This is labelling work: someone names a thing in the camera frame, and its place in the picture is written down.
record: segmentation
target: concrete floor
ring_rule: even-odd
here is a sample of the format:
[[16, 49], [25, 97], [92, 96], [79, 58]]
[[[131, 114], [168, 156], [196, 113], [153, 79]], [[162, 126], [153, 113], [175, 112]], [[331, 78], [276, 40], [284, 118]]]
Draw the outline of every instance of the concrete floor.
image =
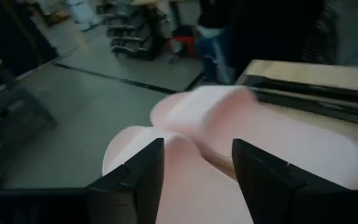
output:
[[103, 26], [79, 32], [67, 21], [49, 35], [62, 55], [54, 63], [69, 68], [47, 65], [24, 84], [58, 126], [23, 146], [23, 155], [5, 175], [7, 188], [80, 187], [96, 180], [110, 140], [127, 126], [149, 126], [150, 110], [167, 95], [120, 80], [174, 92], [183, 91], [201, 71], [201, 64], [189, 58], [173, 65], [164, 56], [152, 62], [116, 58]]

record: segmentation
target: person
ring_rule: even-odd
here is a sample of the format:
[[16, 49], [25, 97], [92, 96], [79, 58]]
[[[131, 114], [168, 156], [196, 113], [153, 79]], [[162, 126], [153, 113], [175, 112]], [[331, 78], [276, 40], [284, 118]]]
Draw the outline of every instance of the person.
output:
[[198, 57], [203, 64], [204, 82], [219, 83], [215, 64], [216, 52], [213, 41], [221, 48], [223, 57], [229, 56], [231, 29], [229, 23], [233, 8], [233, 0], [200, 0], [201, 15], [197, 30], [201, 33], [196, 42]]

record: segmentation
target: workbench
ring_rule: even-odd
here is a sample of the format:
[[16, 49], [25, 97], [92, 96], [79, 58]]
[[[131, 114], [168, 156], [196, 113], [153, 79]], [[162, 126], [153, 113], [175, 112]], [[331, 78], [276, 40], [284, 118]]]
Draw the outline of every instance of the workbench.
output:
[[[248, 75], [358, 90], [358, 68], [356, 67], [254, 60], [238, 78], [236, 85], [242, 85]], [[358, 124], [282, 106], [261, 104], [280, 114], [320, 128], [330, 129], [358, 142]]]
[[182, 2], [186, 0], [135, 0], [131, 2], [131, 6], [156, 5], [160, 2]]

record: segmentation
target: blue jeans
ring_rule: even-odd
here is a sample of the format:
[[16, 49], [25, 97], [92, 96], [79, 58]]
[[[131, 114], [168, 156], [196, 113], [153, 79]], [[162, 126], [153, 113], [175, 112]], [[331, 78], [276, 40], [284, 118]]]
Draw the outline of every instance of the blue jeans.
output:
[[196, 42], [196, 50], [199, 59], [203, 63], [204, 76], [205, 79], [209, 82], [218, 81], [218, 73], [216, 70], [216, 64], [214, 59], [216, 58], [215, 50], [213, 47], [213, 40], [217, 40], [219, 46], [221, 47], [222, 54], [227, 61], [227, 56], [229, 55], [229, 42], [230, 42], [230, 30], [228, 27], [225, 27], [222, 32], [212, 38], [201, 37]]

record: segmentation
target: pink foam piece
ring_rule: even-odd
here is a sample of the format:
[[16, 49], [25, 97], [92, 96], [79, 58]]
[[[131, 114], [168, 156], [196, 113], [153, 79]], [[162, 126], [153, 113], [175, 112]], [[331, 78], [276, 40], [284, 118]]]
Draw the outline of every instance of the pink foam piece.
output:
[[202, 86], [172, 95], [150, 115], [160, 129], [183, 133], [232, 168], [231, 144], [243, 139], [281, 159], [350, 189], [358, 189], [358, 143], [258, 104], [243, 86]]
[[178, 133], [139, 126], [121, 131], [107, 149], [103, 175], [156, 138], [164, 138], [165, 143], [157, 223], [252, 223], [238, 183], [206, 162], [194, 143]]

